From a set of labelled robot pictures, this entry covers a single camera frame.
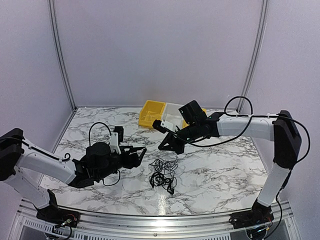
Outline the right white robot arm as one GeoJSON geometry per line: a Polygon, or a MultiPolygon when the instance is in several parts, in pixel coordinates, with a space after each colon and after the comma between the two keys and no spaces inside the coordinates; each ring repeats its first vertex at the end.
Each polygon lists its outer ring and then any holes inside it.
{"type": "Polygon", "coordinates": [[[298,128],[306,134],[307,142],[311,143],[307,128],[292,118],[287,110],[275,114],[254,114],[253,106],[250,113],[229,113],[227,109],[215,111],[208,115],[193,100],[179,108],[187,126],[178,128],[167,120],[155,120],[152,127],[165,134],[158,149],[183,154],[185,146],[195,148],[213,148],[237,140],[240,137],[263,139],[273,143],[273,159],[271,172],[260,191],[255,206],[248,212],[247,219],[258,224],[267,216],[267,209],[277,194],[283,189],[294,167],[304,160],[308,154],[300,157],[302,136],[298,128]]]}

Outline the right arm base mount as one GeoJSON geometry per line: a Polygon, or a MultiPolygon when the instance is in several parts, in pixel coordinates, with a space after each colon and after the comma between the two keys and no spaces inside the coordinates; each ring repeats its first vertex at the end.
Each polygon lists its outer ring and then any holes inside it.
{"type": "Polygon", "coordinates": [[[269,223],[273,220],[271,206],[264,206],[256,199],[251,209],[232,213],[229,223],[233,225],[234,229],[240,229],[269,223]]]}

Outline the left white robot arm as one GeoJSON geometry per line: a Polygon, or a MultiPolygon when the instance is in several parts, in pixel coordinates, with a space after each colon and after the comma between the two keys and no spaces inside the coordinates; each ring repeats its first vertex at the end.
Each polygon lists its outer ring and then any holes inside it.
{"type": "Polygon", "coordinates": [[[82,189],[116,174],[121,168],[140,166],[147,151],[145,146],[120,146],[118,133],[111,134],[110,142],[96,142],[85,150],[80,159],[70,154],[59,157],[33,144],[14,128],[0,138],[0,180],[32,202],[53,223],[63,219],[56,197],[41,187],[25,172],[26,169],[53,177],[66,185],[82,189]]]}

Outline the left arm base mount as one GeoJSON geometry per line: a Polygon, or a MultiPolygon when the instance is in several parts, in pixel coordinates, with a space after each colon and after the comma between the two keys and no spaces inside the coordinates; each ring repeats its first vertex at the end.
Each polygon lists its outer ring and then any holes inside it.
{"type": "Polygon", "coordinates": [[[37,210],[36,217],[46,222],[61,225],[67,220],[71,220],[69,223],[72,228],[76,228],[79,222],[80,213],[74,210],[68,210],[58,207],[55,194],[51,190],[48,191],[49,203],[44,208],[35,208],[37,210]]]}

